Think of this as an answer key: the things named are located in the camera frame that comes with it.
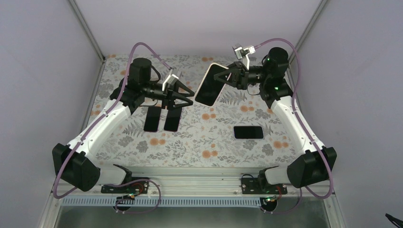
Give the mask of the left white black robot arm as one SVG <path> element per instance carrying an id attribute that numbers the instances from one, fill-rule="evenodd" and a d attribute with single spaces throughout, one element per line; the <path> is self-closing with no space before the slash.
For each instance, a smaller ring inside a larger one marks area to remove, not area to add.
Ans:
<path id="1" fill-rule="evenodd" d="M 151 80 L 156 69 L 147 58 L 135 58 L 127 67 L 126 75 L 110 95 L 99 115 L 76 138 L 66 145 L 58 143 L 52 150 L 56 173 L 54 186 L 60 180 L 74 189 L 89 191 L 95 185 L 112 184 L 118 191 L 132 187 L 129 170 L 121 165 L 96 166 L 93 160 L 106 139 L 128 119 L 145 99 L 161 101 L 162 108 L 175 110 L 191 106 L 195 92 L 180 82 L 177 69 L 170 69 L 166 79 Z"/>

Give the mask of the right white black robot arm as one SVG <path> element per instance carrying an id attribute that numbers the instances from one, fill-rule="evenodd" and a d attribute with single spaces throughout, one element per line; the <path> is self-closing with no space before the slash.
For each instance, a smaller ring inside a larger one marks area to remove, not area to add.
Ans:
<path id="1" fill-rule="evenodd" d="M 259 95 L 283 124 L 298 157 L 288 166 L 277 166 L 259 172 L 258 189 L 270 193 L 276 184 L 306 187 L 331 179 L 336 151 L 326 147 L 314 134 L 293 99 L 293 91 L 284 79 L 289 67 L 288 53 L 280 47 L 272 48 L 263 58 L 261 66 L 250 65 L 253 46 L 235 47 L 237 61 L 230 64 L 214 79 L 236 89 L 246 90 L 259 85 Z"/>

